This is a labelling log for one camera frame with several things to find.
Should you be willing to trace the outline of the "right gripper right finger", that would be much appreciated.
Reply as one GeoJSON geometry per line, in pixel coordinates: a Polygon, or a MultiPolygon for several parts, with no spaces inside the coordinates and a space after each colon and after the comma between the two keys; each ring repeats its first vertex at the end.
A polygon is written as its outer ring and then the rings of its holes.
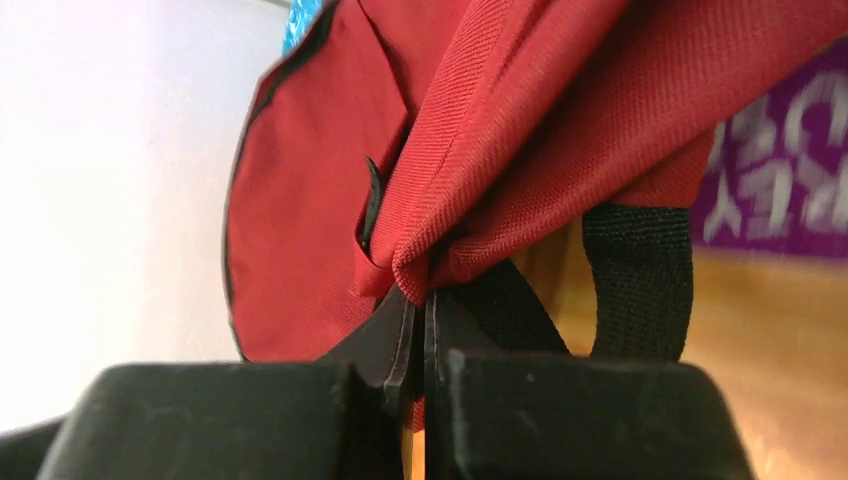
{"type": "Polygon", "coordinates": [[[430,479],[750,479],[695,366],[500,350],[453,299],[424,317],[430,479]]]}

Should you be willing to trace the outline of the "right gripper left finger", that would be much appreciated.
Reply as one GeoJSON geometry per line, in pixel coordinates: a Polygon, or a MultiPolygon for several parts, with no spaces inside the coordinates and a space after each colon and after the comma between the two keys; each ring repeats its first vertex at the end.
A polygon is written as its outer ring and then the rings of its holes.
{"type": "Polygon", "coordinates": [[[125,364],[58,431],[41,479],[405,479],[416,310],[391,290],[315,362],[125,364]]]}

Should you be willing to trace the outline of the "red student backpack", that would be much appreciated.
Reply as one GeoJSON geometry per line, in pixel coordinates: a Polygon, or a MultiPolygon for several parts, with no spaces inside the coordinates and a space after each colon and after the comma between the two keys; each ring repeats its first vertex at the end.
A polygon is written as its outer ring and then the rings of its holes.
{"type": "Polygon", "coordinates": [[[677,360],[714,127],[835,42],[843,1],[330,1],[259,81],[224,232],[252,362],[395,366],[428,297],[565,346],[511,257],[576,218],[593,354],[677,360]]]}

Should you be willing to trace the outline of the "purple treehouse book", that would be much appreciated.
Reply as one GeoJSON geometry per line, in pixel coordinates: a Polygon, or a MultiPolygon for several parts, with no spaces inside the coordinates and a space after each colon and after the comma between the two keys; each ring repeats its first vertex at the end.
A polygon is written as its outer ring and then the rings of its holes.
{"type": "Polygon", "coordinates": [[[847,257],[847,40],[720,123],[697,199],[694,244],[847,257]]]}

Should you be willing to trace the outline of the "blue polka dot plate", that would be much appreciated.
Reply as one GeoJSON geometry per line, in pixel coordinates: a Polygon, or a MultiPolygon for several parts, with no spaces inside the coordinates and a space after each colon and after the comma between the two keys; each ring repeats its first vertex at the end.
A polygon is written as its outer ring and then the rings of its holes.
{"type": "Polygon", "coordinates": [[[324,0],[292,0],[282,43],[282,55],[289,55],[304,40],[316,17],[324,7],[324,0]]]}

